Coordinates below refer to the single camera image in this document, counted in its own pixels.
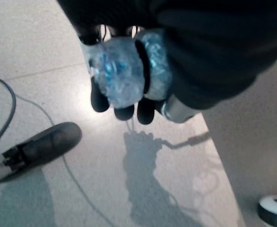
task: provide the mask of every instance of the black rubber band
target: black rubber band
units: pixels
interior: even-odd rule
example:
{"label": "black rubber band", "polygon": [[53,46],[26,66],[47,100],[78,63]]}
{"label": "black rubber band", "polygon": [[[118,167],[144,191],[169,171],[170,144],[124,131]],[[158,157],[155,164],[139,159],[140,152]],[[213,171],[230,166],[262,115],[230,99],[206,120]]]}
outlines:
{"label": "black rubber band", "polygon": [[136,40],[135,47],[137,48],[138,55],[142,60],[143,67],[144,67],[143,69],[144,78],[145,78],[144,94],[146,94],[150,88],[150,62],[143,43],[139,40]]}

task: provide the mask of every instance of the black cable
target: black cable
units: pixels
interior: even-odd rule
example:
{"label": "black cable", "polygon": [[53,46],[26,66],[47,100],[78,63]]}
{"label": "black cable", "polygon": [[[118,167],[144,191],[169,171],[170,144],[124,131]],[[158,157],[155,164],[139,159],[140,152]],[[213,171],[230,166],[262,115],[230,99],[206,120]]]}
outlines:
{"label": "black cable", "polygon": [[12,90],[12,88],[4,80],[0,79],[0,83],[10,92],[11,99],[12,99],[11,110],[10,110],[9,116],[0,130],[0,139],[1,139],[1,137],[7,130],[13,116],[15,115],[17,101],[16,101],[16,95],[15,95],[14,91]]}

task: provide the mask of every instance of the tile floor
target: tile floor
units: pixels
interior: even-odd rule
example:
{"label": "tile floor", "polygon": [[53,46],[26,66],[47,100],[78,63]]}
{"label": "tile floor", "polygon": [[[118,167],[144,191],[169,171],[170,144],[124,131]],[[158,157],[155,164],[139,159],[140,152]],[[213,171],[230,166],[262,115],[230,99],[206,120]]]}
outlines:
{"label": "tile floor", "polygon": [[[65,159],[0,184],[0,227],[244,226],[201,114],[143,126],[92,110],[76,34],[54,0],[0,0],[0,77],[55,123],[83,131]],[[0,126],[9,109],[0,86]],[[0,153],[48,127],[18,99]]]}

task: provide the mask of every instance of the clear plastic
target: clear plastic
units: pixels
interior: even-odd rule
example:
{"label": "clear plastic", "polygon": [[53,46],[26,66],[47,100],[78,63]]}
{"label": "clear plastic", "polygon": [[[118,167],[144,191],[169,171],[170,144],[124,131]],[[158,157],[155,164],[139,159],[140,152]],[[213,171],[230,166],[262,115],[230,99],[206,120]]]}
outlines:
{"label": "clear plastic", "polygon": [[[143,43],[150,66],[150,86],[144,94],[143,63],[135,41]],[[116,37],[92,46],[82,44],[89,73],[114,108],[125,108],[143,96],[164,100],[172,82],[161,30],[143,31],[134,39]]]}
{"label": "clear plastic", "polygon": [[93,46],[82,44],[88,71],[114,108],[125,108],[142,99],[143,64],[130,37],[112,38]]}
{"label": "clear plastic", "polygon": [[164,100],[172,83],[172,73],[163,42],[163,31],[146,30],[135,36],[146,50],[150,66],[150,87],[144,96],[152,100]]}

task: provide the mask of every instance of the glove finger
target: glove finger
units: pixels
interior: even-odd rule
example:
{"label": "glove finger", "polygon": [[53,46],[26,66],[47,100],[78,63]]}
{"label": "glove finger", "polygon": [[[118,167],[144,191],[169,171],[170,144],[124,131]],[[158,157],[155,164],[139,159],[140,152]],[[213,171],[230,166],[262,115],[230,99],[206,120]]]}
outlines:
{"label": "glove finger", "polygon": [[150,124],[154,118],[155,102],[153,100],[143,98],[138,103],[138,121],[141,124]]}
{"label": "glove finger", "polygon": [[93,77],[91,78],[91,105],[92,108],[99,113],[104,112],[109,108],[107,97],[101,93]]}
{"label": "glove finger", "polygon": [[114,113],[117,119],[121,121],[127,121],[133,116],[134,105],[131,105],[123,109],[114,109]]}

